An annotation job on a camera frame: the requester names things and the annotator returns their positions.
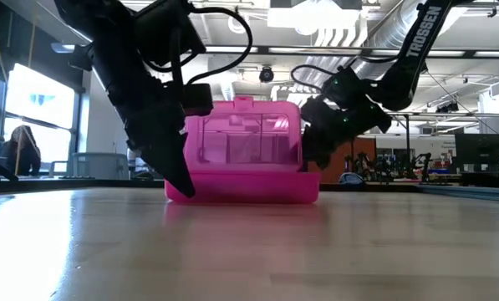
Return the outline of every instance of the window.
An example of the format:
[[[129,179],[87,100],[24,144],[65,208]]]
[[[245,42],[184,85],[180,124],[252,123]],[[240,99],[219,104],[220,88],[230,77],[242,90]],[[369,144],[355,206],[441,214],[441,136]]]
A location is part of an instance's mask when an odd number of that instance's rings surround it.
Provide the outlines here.
[[[70,129],[73,109],[74,91],[71,88],[15,64],[9,75],[7,112]]]
[[[29,125],[32,128],[33,138],[36,140],[41,152],[42,162],[66,161],[69,158],[71,133],[68,130],[51,129],[46,126],[23,122],[16,118],[6,118],[4,121],[4,138],[9,140],[13,130],[20,125]]]

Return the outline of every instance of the pink plastic box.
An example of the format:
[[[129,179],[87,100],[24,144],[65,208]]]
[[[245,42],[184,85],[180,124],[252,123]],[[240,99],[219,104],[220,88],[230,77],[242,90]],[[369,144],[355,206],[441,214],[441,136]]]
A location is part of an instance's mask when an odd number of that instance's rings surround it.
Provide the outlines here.
[[[175,202],[312,203],[319,173],[299,172],[299,108],[287,101],[214,102],[204,117],[186,120],[184,149],[196,195],[187,198],[168,182]]]

